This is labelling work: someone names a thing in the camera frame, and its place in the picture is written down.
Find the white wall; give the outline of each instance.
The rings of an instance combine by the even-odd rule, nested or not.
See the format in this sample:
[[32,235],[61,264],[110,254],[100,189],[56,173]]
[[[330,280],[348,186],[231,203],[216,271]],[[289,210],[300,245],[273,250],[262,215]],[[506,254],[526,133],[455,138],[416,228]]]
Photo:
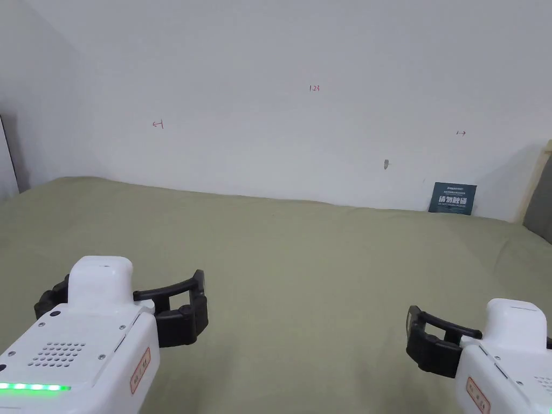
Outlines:
[[0,203],[19,193],[12,158],[4,136],[4,128],[0,119]]
[[0,111],[17,117],[30,186],[92,174],[426,210],[447,181],[478,185],[476,214],[512,220],[552,130],[551,13],[517,0],[4,0],[0,33],[15,40],[0,45]]

